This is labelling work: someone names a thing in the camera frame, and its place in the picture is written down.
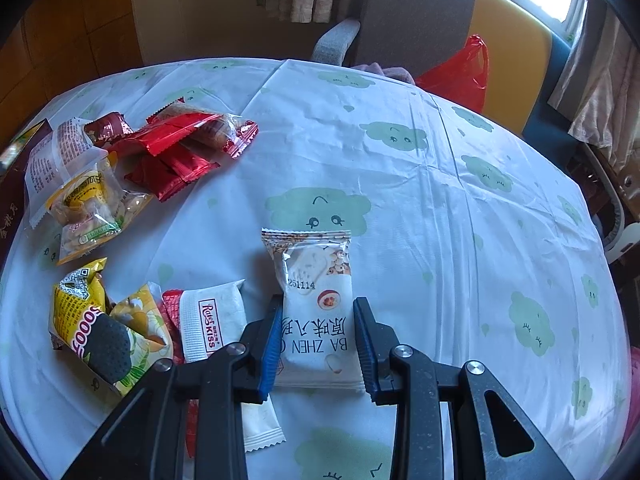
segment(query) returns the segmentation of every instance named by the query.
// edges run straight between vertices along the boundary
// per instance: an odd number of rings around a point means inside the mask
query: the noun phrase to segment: yellow snack bag
[[[122,189],[109,157],[65,184],[46,204],[62,225],[58,265],[87,254],[122,232],[151,197]]]
[[[49,331],[55,347],[69,346],[125,395],[156,360],[172,358],[174,346],[156,303],[160,287],[143,285],[111,309],[100,277],[105,263],[95,260],[54,286]]]

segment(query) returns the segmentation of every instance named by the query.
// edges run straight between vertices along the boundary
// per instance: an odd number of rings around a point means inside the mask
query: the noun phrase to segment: wall
[[[129,68],[198,57],[308,59],[322,23],[255,0],[35,0],[0,49],[0,150],[56,95]]]
[[[0,149],[56,95],[141,65],[131,0],[35,0],[0,49]]]
[[[324,23],[268,18],[255,0],[133,0],[145,64],[197,57],[308,59]]]

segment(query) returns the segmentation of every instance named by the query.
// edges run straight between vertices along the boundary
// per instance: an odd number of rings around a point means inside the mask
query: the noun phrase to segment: table
[[[260,134],[237,162],[152,203],[90,256],[56,267],[58,228],[46,218],[36,230],[22,223],[5,265],[0,406],[48,477],[60,478],[117,402],[74,355],[51,349],[52,284],[104,255],[116,300],[148,280],[166,289],[245,278],[256,319],[278,290],[260,228],[303,230],[301,212],[318,229],[338,216],[352,230],[354,294],[402,343],[446,364],[481,360],[577,480],[604,471],[628,413],[628,339],[569,178],[500,126],[416,87],[292,60],[132,70],[62,94],[32,124],[117,110],[137,128],[180,96],[255,120]],[[393,408],[338,390],[272,397],[287,442],[248,454],[250,478],[386,478]],[[450,457],[446,467],[451,475]]]

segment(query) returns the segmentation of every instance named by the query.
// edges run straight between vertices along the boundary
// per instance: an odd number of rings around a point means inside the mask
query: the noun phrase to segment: snack bar package
[[[110,150],[118,155],[147,152],[156,156],[221,115],[209,112],[188,112],[162,121],[153,121],[112,144]]]
[[[148,189],[164,202],[187,184],[219,167],[218,163],[209,162],[178,142],[158,156],[143,155],[124,178]]]
[[[108,158],[77,176],[47,201],[62,225],[58,264],[87,254],[122,232],[151,199],[122,189]]]
[[[284,291],[278,386],[364,387],[353,335],[348,231],[262,230]]]
[[[47,212],[51,195],[107,156],[107,152],[92,145],[83,131],[87,123],[78,118],[69,119],[31,150],[24,183],[29,195],[32,228]]]
[[[84,126],[84,132],[101,148],[107,142],[113,144],[116,140],[128,137],[133,133],[131,127],[118,112],[110,112]]]
[[[168,104],[159,112],[153,114],[147,119],[147,122],[152,124],[156,121],[162,121],[186,113],[210,113],[217,115],[218,117],[215,120],[209,121],[196,129],[189,135],[189,139],[196,140],[210,148],[224,152],[231,158],[238,158],[258,134],[258,125],[253,121],[244,120],[242,117],[233,114],[219,114],[217,112],[199,110],[190,107],[180,99]]]
[[[246,326],[239,282],[201,290],[168,290],[162,295],[165,312],[181,332],[182,352],[187,362],[206,359],[224,345],[240,340]],[[189,406],[186,444],[194,456],[197,401]],[[242,404],[245,452],[285,441],[271,397],[262,404]]]
[[[49,332],[54,348],[69,346],[124,396],[156,360],[173,357],[173,343],[156,305],[157,285],[143,285],[109,308],[100,277],[105,263],[95,260],[54,286]]]

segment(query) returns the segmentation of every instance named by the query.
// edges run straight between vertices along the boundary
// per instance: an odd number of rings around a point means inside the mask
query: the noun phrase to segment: red candy wrapper
[[[119,140],[111,146],[111,151],[120,156],[148,152],[159,155],[168,147],[192,134],[196,129],[220,118],[222,114],[190,112],[143,126],[138,131]]]
[[[168,104],[146,121],[149,124],[154,124],[156,121],[164,121],[183,114],[196,113],[209,113],[217,115],[217,118],[207,121],[207,123],[197,128],[190,134],[189,138],[224,152],[231,158],[238,158],[258,134],[258,125],[253,121],[247,121],[240,116],[232,114],[198,110],[185,104],[182,99]]]
[[[118,112],[110,112],[92,123],[84,126],[84,132],[89,136],[94,146],[101,148],[107,142],[128,137],[133,133],[131,127]]]
[[[184,363],[182,339],[180,338],[180,297],[183,290],[168,290],[162,294],[162,303],[158,306],[162,319],[169,329],[169,336],[174,343],[174,363]],[[198,401],[190,400],[187,409],[186,445],[189,458],[196,455],[196,428],[198,427]]]
[[[145,187],[157,196],[160,202],[171,198],[187,186],[187,183],[171,168],[151,155],[143,155],[136,169],[126,174],[124,178]]]
[[[217,162],[209,162],[201,156],[190,152],[180,143],[164,150],[158,155],[158,158],[174,170],[174,173],[185,182],[198,180],[214,168],[220,167]]]
[[[188,183],[219,167],[218,163],[209,162],[178,143],[157,157],[143,155],[136,169],[125,178],[147,188],[164,202]]]

